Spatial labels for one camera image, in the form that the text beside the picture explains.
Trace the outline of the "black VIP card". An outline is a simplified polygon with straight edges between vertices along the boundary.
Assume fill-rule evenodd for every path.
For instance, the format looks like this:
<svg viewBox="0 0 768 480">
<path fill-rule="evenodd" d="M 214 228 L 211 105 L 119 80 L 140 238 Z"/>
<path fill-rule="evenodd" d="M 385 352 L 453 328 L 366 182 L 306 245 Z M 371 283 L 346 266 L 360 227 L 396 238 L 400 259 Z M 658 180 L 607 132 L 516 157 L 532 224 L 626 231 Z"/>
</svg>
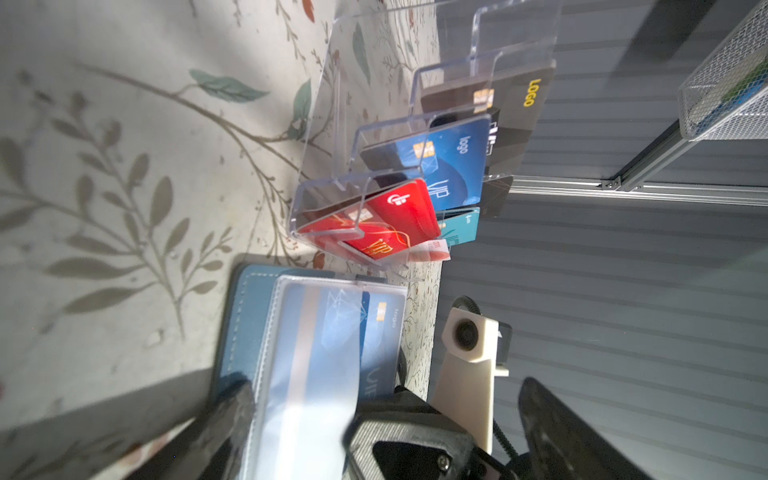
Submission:
<svg viewBox="0 0 768 480">
<path fill-rule="evenodd" d="M 497 71 L 426 88 L 422 111 L 491 116 L 485 175 L 505 177 L 520 167 L 554 80 L 556 61 Z"/>
</svg>

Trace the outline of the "pink white circle card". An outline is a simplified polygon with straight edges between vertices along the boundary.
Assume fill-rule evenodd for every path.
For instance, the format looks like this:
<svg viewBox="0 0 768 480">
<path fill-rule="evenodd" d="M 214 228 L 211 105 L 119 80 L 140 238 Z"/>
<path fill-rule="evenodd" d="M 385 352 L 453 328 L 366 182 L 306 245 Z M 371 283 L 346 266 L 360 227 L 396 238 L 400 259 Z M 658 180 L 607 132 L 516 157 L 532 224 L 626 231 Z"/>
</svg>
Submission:
<svg viewBox="0 0 768 480">
<path fill-rule="evenodd" d="M 409 262 L 444 262 L 450 259 L 450 248 L 445 239 L 425 241 L 408 251 Z"/>
</svg>

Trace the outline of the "teal VIP card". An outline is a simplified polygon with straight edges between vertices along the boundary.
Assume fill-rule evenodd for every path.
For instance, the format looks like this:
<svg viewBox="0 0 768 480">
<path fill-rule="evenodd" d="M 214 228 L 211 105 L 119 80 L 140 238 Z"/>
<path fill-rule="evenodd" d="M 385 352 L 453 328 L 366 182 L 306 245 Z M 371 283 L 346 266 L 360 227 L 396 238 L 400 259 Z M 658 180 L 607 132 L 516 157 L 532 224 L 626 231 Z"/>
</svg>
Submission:
<svg viewBox="0 0 768 480">
<path fill-rule="evenodd" d="M 449 247 L 473 242 L 476 239 L 480 219 L 480 208 L 468 206 L 439 212 L 440 238 Z"/>
</svg>

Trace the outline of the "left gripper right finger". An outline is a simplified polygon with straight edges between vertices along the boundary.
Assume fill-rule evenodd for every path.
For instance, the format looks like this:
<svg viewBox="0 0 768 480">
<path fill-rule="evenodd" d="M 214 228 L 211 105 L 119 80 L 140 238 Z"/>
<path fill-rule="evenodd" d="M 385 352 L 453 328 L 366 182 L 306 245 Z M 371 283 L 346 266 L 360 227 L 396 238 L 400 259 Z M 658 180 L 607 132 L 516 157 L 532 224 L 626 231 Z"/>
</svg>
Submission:
<svg viewBox="0 0 768 480">
<path fill-rule="evenodd" d="M 534 478 L 651 479 L 532 377 L 522 383 L 518 411 Z"/>
</svg>

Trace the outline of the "black plain card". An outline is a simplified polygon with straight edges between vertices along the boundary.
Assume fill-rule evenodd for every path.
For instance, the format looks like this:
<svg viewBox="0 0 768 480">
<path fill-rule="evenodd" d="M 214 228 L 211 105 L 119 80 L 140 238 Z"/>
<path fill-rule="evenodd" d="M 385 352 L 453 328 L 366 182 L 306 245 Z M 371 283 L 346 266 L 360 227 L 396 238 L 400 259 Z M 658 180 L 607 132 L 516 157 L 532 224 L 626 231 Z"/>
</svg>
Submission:
<svg viewBox="0 0 768 480">
<path fill-rule="evenodd" d="M 480 218 L 497 218 L 506 204 L 514 176 L 503 176 L 485 180 L 479 202 Z"/>
</svg>

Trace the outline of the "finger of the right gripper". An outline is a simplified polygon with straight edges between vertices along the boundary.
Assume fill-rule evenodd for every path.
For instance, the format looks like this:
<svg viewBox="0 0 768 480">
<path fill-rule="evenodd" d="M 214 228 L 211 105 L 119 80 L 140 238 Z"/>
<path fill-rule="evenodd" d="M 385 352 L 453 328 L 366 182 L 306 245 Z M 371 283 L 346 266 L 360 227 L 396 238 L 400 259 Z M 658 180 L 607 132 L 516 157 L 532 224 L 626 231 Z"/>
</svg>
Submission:
<svg viewBox="0 0 768 480">
<path fill-rule="evenodd" d="M 342 437 L 350 479 L 496 479 L 472 435 L 407 389 L 358 403 Z"/>
</svg>

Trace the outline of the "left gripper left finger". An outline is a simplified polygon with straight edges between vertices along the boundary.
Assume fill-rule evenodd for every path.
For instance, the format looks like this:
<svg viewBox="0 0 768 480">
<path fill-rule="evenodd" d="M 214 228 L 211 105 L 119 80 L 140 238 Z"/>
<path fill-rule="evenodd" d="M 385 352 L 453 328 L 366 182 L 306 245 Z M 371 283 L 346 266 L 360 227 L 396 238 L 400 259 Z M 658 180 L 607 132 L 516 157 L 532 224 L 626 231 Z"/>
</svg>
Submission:
<svg viewBox="0 0 768 480">
<path fill-rule="evenodd" d="M 251 383 L 238 381 L 171 442 L 129 475 L 131 479 L 235 479 L 244 465 L 255 413 Z"/>
</svg>

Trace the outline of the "blue VIP card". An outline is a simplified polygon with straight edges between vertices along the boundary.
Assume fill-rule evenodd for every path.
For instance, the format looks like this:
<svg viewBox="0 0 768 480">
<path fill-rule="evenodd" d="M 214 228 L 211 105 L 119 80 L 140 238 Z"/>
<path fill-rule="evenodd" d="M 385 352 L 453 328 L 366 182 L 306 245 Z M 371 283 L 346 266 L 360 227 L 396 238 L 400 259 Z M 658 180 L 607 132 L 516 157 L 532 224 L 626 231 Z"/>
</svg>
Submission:
<svg viewBox="0 0 768 480">
<path fill-rule="evenodd" d="M 425 181 L 434 210 L 480 202 L 491 117 L 472 115 L 423 133 L 362 148 L 360 159 L 373 171 L 391 170 L 390 183 Z"/>
</svg>

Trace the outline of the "red VIP card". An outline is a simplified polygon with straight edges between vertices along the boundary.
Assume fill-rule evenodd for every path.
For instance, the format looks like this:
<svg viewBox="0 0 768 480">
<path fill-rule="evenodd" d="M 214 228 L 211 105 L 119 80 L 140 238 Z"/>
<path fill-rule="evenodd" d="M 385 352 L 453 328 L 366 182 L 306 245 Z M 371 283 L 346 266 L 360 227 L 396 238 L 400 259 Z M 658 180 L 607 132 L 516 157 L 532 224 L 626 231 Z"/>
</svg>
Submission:
<svg viewBox="0 0 768 480">
<path fill-rule="evenodd" d="M 309 211 L 297 233 L 337 256 L 378 262 L 440 236 L 426 183 L 411 179 Z"/>
</svg>

